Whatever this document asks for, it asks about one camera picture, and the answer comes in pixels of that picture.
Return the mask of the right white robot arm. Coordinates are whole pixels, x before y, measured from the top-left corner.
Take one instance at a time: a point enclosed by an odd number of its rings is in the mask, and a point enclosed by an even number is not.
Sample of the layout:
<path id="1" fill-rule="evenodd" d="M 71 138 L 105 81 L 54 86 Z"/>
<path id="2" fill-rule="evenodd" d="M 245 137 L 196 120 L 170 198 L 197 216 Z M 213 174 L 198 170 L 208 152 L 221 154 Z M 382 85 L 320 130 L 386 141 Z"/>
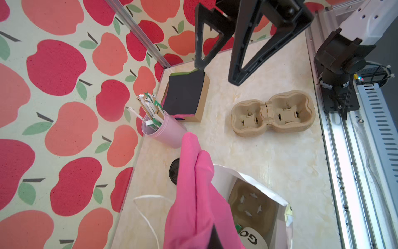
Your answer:
<path id="1" fill-rule="evenodd" d="M 365 67 L 365 57 L 398 16 L 397 1 L 364 1 L 317 51 L 316 59 L 326 73 L 353 75 Z M 262 17 L 276 32 L 245 63 L 250 38 Z M 195 61 L 197 69 L 208 66 L 233 38 L 229 82 L 240 86 L 266 60 L 307 29 L 314 19 L 303 1 L 217 1 L 214 9 L 198 3 L 195 8 Z"/>

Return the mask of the single pulp cup carrier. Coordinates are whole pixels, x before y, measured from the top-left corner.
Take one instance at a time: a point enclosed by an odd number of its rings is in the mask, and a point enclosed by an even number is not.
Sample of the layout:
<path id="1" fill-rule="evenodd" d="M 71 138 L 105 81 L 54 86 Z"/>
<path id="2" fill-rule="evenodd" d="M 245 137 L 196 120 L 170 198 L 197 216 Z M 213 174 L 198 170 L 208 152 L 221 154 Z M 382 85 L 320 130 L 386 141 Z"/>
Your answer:
<path id="1" fill-rule="evenodd" d="M 267 242 L 271 241 L 278 204 L 249 183 L 237 179 L 228 203 L 235 224 L 257 231 Z"/>

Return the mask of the animal print paper gift bag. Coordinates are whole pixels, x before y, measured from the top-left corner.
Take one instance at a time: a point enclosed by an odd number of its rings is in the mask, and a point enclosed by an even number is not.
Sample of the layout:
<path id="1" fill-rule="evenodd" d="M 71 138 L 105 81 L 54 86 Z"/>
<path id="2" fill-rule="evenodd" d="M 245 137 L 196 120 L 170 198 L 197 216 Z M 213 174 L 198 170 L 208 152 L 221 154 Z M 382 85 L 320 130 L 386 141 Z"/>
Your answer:
<path id="1" fill-rule="evenodd" d="M 290 204 L 254 178 L 208 159 L 181 162 L 162 249 L 289 249 Z"/>

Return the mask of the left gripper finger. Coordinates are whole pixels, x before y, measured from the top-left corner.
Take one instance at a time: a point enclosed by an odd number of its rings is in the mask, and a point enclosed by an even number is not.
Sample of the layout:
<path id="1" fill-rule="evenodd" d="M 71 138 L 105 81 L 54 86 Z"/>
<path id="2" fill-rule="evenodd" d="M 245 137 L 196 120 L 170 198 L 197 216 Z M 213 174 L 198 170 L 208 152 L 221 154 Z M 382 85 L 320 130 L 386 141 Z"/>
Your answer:
<path id="1" fill-rule="evenodd" d="M 218 233 L 217 233 L 215 225 L 213 225 L 213 227 L 212 227 L 211 235 L 210 235 L 210 239 L 209 239 L 207 248 L 208 249 L 223 249 L 223 246 L 218 237 Z"/>

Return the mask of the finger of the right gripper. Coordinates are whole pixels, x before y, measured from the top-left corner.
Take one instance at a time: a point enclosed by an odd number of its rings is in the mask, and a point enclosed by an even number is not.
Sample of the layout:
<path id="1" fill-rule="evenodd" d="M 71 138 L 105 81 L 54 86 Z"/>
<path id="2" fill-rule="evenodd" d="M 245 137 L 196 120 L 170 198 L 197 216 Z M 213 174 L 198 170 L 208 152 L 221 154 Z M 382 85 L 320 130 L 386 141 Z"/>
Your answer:
<path id="1" fill-rule="evenodd" d="M 269 41 L 244 64 L 255 25 L 265 16 L 276 27 Z M 303 1 L 241 1 L 228 81 L 240 86 L 266 60 L 310 26 L 314 19 Z"/>
<path id="2" fill-rule="evenodd" d="M 203 70 L 218 52 L 232 47 L 236 28 L 234 3 L 198 3 L 195 8 L 194 65 Z"/>

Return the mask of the white paper coffee cup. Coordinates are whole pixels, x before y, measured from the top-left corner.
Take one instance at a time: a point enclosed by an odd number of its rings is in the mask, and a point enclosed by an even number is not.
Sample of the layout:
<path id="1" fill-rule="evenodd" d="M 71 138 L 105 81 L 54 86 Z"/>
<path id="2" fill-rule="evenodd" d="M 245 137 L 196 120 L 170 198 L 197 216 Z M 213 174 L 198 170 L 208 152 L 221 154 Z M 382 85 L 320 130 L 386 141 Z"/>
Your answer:
<path id="1" fill-rule="evenodd" d="M 264 238 L 253 228 L 242 229 L 239 232 L 239 238 L 246 249 L 268 249 Z"/>

